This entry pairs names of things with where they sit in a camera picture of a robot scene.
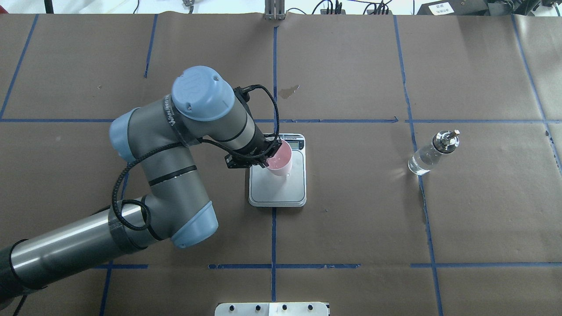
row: gray robot arm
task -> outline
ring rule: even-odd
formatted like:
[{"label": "gray robot arm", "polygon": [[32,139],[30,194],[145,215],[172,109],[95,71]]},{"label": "gray robot arm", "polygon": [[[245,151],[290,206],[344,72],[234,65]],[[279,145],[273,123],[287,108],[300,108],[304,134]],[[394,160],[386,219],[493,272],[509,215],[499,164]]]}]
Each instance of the gray robot arm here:
[{"label": "gray robot arm", "polygon": [[218,222],[188,147],[209,142],[227,150],[229,168],[267,165],[280,146],[278,132],[259,130],[248,99],[247,90],[233,90],[215,70],[196,66],[177,78],[171,95],[116,119],[110,140],[129,166],[153,153],[140,162],[152,193],[0,250],[0,308],[157,241],[170,238],[185,248],[211,236]]}]

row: silver bottle lid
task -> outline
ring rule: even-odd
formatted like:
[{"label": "silver bottle lid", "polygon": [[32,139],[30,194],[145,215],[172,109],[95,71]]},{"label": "silver bottle lid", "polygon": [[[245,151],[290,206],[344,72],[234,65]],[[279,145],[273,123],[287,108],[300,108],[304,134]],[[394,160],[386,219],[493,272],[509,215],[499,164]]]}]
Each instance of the silver bottle lid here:
[{"label": "silver bottle lid", "polygon": [[450,154],[459,146],[459,135],[458,129],[442,130],[433,137],[433,145],[439,152]]}]

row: stain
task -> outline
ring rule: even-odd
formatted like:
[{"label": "stain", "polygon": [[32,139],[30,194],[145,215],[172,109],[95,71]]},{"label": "stain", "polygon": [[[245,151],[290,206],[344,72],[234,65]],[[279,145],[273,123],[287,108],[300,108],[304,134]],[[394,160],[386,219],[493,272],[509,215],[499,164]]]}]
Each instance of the stain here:
[{"label": "stain", "polygon": [[281,96],[281,98],[283,99],[288,99],[290,96],[292,96],[295,92],[297,92],[297,90],[301,87],[301,85],[295,85],[294,87],[290,87],[288,89],[281,89],[281,91],[279,91],[279,95]]}]

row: white label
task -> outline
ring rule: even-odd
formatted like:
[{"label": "white label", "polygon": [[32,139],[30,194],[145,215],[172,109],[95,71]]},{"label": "white label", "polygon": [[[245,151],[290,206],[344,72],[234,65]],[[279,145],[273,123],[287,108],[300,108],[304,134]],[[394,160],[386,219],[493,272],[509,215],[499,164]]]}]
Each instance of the white label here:
[{"label": "white label", "polygon": [[429,6],[429,9],[431,10],[431,13],[433,13],[433,15],[455,13],[448,2],[434,4],[432,6]]}]

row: light blue cap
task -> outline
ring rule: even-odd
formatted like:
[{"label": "light blue cap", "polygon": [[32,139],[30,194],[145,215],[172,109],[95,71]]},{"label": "light blue cap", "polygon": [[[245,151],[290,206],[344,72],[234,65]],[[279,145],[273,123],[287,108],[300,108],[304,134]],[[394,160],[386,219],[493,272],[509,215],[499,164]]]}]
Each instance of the light blue cap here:
[{"label": "light blue cap", "polygon": [[195,66],[176,78],[172,100],[183,115],[207,122],[222,118],[232,109],[234,92],[214,69]]},{"label": "light blue cap", "polygon": [[119,116],[109,127],[109,140],[111,142],[111,146],[113,146],[119,156],[125,159],[127,163],[135,160],[135,157],[131,152],[131,148],[129,147],[129,120],[136,109],[138,109],[138,107]]},{"label": "light blue cap", "polygon": [[183,225],[173,236],[172,242],[178,248],[187,248],[202,242],[216,232],[219,222],[209,201],[195,216]]}]

